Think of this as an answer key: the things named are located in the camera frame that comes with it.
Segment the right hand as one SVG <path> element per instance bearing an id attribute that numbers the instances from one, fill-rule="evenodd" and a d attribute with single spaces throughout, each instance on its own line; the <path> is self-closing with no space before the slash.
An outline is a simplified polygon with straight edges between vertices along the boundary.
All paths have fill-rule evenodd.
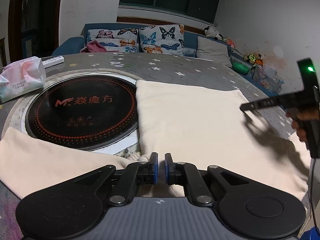
<path id="1" fill-rule="evenodd" d="M 291 127 L 296 130 L 297 136 L 301 142 L 307 144 L 306 131 L 303 126 L 304 121 L 319 120 L 319 110 L 318 109 L 308 109 L 306 111 L 298 112 L 294 117 L 289 111 L 286 112 L 286 116 L 291 118 Z"/>

